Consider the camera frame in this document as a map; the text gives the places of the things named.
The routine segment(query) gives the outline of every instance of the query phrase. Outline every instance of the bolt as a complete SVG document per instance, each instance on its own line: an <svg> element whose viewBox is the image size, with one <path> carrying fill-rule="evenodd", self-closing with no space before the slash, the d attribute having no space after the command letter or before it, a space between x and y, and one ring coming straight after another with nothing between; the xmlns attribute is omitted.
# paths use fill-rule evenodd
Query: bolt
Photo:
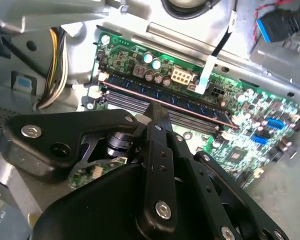
<svg viewBox="0 0 300 240"><path fill-rule="evenodd" d="M155 128L158 129L159 131L162 130L162 128L161 128L159 125L156 124L156 125L154 125L154 126L155 126Z"/></svg>
<svg viewBox="0 0 300 240"><path fill-rule="evenodd" d="M276 235L276 237L277 237L279 240L285 240L284 237L281 235L281 233L278 232L277 230L274 231L274 234Z"/></svg>
<svg viewBox="0 0 300 240"><path fill-rule="evenodd" d="M130 122L130 123L132 123L134 120L131 118L131 117L129 117L129 116L125 116L125 120L127 120L128 122Z"/></svg>
<svg viewBox="0 0 300 240"><path fill-rule="evenodd" d="M224 239L226 239L226 240L235 240L234 234L232 233L232 231L230 231L230 229L228 227L223 226L221 228L221 233L222 233L222 236L224 237Z"/></svg>
<svg viewBox="0 0 300 240"><path fill-rule="evenodd" d="M182 142L182 141L184 140L184 139L182 138L182 136L180 136L180 135L177 135L177 136L176 136L176 139L178 139L179 142Z"/></svg>
<svg viewBox="0 0 300 240"><path fill-rule="evenodd" d="M88 103L86 105L86 108L89 109L89 110L92 110L92 109L94 109L94 105L92 103Z"/></svg>
<svg viewBox="0 0 300 240"><path fill-rule="evenodd" d="M40 127L35 125L26 125L23 128L21 128L21 133L23 136L27 138L36 139L39 138L42 135L42 131Z"/></svg>
<svg viewBox="0 0 300 240"><path fill-rule="evenodd" d="M208 157L207 155L203 154L203 159L206 160L207 162L210 161L210 157Z"/></svg>
<svg viewBox="0 0 300 240"><path fill-rule="evenodd" d="M171 209L164 201L158 201L155 204L155 211L165 220L169 220L171 218Z"/></svg>

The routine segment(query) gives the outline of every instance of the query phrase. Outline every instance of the capacitor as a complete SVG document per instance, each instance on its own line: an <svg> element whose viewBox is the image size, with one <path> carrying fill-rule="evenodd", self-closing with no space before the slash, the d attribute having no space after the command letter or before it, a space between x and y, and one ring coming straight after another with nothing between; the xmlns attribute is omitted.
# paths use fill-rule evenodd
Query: capacitor
<svg viewBox="0 0 300 240"><path fill-rule="evenodd" d="M288 147L286 145L284 145L282 142L279 142L277 144L277 147L282 151L282 152L285 152L287 151Z"/></svg>
<svg viewBox="0 0 300 240"><path fill-rule="evenodd" d="M169 87L169 85L171 84L171 79L168 76L164 76L163 80L162 80L162 84L165 87Z"/></svg>
<svg viewBox="0 0 300 240"><path fill-rule="evenodd" d="M144 78L148 82L151 82L154 79L154 76L155 76L155 74L152 70L145 71Z"/></svg>
<svg viewBox="0 0 300 240"><path fill-rule="evenodd" d="M246 96L242 92L238 92L234 98L240 104L246 101Z"/></svg>
<svg viewBox="0 0 300 240"><path fill-rule="evenodd" d="M155 58L151 64L152 68L158 70L161 68L161 62L158 58Z"/></svg>
<svg viewBox="0 0 300 240"><path fill-rule="evenodd" d="M251 119L253 125L257 128L257 127L260 127L261 123L258 121L258 119L256 117L253 117Z"/></svg>
<svg viewBox="0 0 300 240"><path fill-rule="evenodd" d="M212 142L212 147L214 147L215 149L220 148L220 146L221 146L221 142L219 140L214 140Z"/></svg>
<svg viewBox="0 0 300 240"><path fill-rule="evenodd" d="M216 100L216 102L220 105L220 107L224 108L227 104L226 102L223 100L223 98L218 98Z"/></svg>
<svg viewBox="0 0 300 240"><path fill-rule="evenodd" d="M252 88L249 88L245 94L249 97L252 97L255 94L255 91Z"/></svg>
<svg viewBox="0 0 300 240"><path fill-rule="evenodd" d="M151 54L150 52L146 52L146 53L143 55L143 61L144 61L146 64L151 63L153 59L154 59L154 57L152 56L152 54Z"/></svg>
<svg viewBox="0 0 300 240"><path fill-rule="evenodd" d="M163 78L164 77L159 72L157 72L157 73L154 74L154 79L153 80L156 84L160 84L160 83L162 83Z"/></svg>
<svg viewBox="0 0 300 240"><path fill-rule="evenodd" d="M251 113L249 111L243 111L243 116L245 119L250 119L251 118Z"/></svg>
<svg viewBox="0 0 300 240"><path fill-rule="evenodd" d="M268 121L263 116L258 116L257 121L261 123L262 126L265 126L268 124Z"/></svg>
<svg viewBox="0 0 300 240"><path fill-rule="evenodd" d="M290 138L288 138L287 136L283 136L280 140L280 142L285 145L286 147L290 147L292 145L292 142L290 140Z"/></svg>

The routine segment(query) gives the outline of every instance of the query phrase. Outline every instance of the black cable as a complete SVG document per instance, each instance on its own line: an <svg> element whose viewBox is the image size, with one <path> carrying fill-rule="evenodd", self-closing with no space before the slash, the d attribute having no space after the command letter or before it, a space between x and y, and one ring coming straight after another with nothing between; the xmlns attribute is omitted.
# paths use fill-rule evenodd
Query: black cable
<svg viewBox="0 0 300 240"><path fill-rule="evenodd" d="M4 37L1 38L2 43L9 49L17 58L19 58L24 64L26 64L29 68L35 71L38 75L43 78L47 78L47 73L45 73L36 63L34 63L27 55L25 55L19 48L17 48L12 42L5 39Z"/></svg>
<svg viewBox="0 0 300 240"><path fill-rule="evenodd" d="M234 0L234 6L233 6L233 11L237 11L237 4L238 4L238 0ZM229 32L229 26L226 29L225 34L223 35L221 41L218 43L218 45L215 47L215 49L213 50L213 52L211 53L212 56L217 57L220 53L220 51L222 50L222 48L226 45L228 39L230 38L232 32Z"/></svg>
<svg viewBox="0 0 300 240"><path fill-rule="evenodd" d="M206 13L208 10L212 9L218 2L220 2L220 0L207 0L205 3L199 6L185 8L176 6L169 0L161 0L164 10L171 17L179 20L189 20L197 18Z"/></svg>

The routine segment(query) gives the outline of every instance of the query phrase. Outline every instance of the green circuit board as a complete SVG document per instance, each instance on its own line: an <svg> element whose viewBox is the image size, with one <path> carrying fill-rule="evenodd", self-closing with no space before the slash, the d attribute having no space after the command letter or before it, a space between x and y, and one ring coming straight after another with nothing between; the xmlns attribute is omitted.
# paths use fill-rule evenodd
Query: green circuit board
<svg viewBox="0 0 300 240"><path fill-rule="evenodd" d="M145 61L146 54L152 56L152 62ZM154 69L154 61L160 62L158 69ZM188 84L172 80L176 68L191 75ZM235 179L245 173L245 187L260 176L262 168L271 160L268 152L276 147L283 137L291 137L296 124L300 125L300 104L292 99L273 95L246 82L216 73L210 75L205 93L198 94L195 92L195 86L203 67L108 32L103 32L97 43L93 75L95 76L100 69L106 73L133 76L145 83L159 85L190 99L200 100L202 104L209 103L229 111L231 121L238 128L223 126L218 137L181 125L173 125L173 130L186 139L193 154L206 151ZM147 79L147 72L151 72L153 77ZM162 81L155 81L156 75L160 75ZM163 80L168 78L170 83L164 84ZM105 104L103 108L118 107ZM258 138L260 133L266 134L266 138L261 139L264 142L260 142Z"/></svg>

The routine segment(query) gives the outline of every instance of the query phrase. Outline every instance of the chip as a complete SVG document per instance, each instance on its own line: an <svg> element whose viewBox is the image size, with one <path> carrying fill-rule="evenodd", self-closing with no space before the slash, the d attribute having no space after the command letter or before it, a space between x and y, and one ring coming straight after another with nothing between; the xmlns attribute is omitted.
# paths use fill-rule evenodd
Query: chip
<svg viewBox="0 0 300 240"><path fill-rule="evenodd" d="M226 160L229 162L238 163L240 162L248 153L248 150L244 150L239 147L235 147L226 157Z"/></svg>
<svg viewBox="0 0 300 240"><path fill-rule="evenodd" d="M135 65L135 60L129 59L129 65Z"/></svg>

